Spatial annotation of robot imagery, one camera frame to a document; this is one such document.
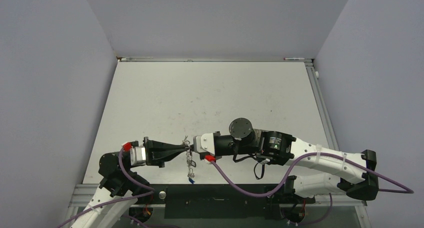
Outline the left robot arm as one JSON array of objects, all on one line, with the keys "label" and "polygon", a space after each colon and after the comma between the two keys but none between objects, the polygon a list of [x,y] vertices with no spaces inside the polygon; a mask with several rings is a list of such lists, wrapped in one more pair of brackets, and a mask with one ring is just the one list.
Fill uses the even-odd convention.
[{"label": "left robot arm", "polygon": [[145,137],[142,142],[125,142],[119,151],[103,154],[98,170],[102,179],[94,195],[83,211],[64,221],[60,227],[111,228],[136,203],[144,203],[145,212],[149,212],[149,204],[166,199],[166,190],[156,191],[131,169],[143,166],[163,168],[166,162],[181,153],[190,156],[192,151],[193,145],[187,139],[181,144],[169,144]]}]

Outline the metal disc keyring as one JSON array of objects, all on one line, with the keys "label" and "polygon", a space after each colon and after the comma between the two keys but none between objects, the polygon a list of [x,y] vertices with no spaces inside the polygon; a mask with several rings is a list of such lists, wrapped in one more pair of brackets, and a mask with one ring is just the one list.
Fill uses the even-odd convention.
[{"label": "metal disc keyring", "polygon": [[190,177],[194,180],[195,178],[194,168],[197,166],[197,164],[195,161],[193,161],[191,142],[188,140],[187,135],[182,140],[182,144],[186,147],[187,177],[188,179]]}]

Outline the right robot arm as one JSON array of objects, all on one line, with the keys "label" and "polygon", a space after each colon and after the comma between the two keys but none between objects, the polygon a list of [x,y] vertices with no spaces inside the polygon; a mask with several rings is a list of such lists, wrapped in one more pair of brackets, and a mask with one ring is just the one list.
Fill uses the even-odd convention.
[{"label": "right robot arm", "polygon": [[253,128],[246,118],[233,120],[228,135],[213,134],[214,151],[205,155],[208,162],[218,157],[237,155],[244,159],[253,158],[262,165],[289,165],[319,171],[317,175],[305,177],[286,174],[283,180],[271,191],[252,193],[235,186],[239,192],[255,197],[270,197],[283,188],[282,195],[289,202],[301,198],[313,198],[318,194],[346,194],[361,201],[373,201],[379,192],[379,181],[374,171],[377,154],[366,149],[360,153],[346,153],[319,144],[312,144],[291,134]]}]

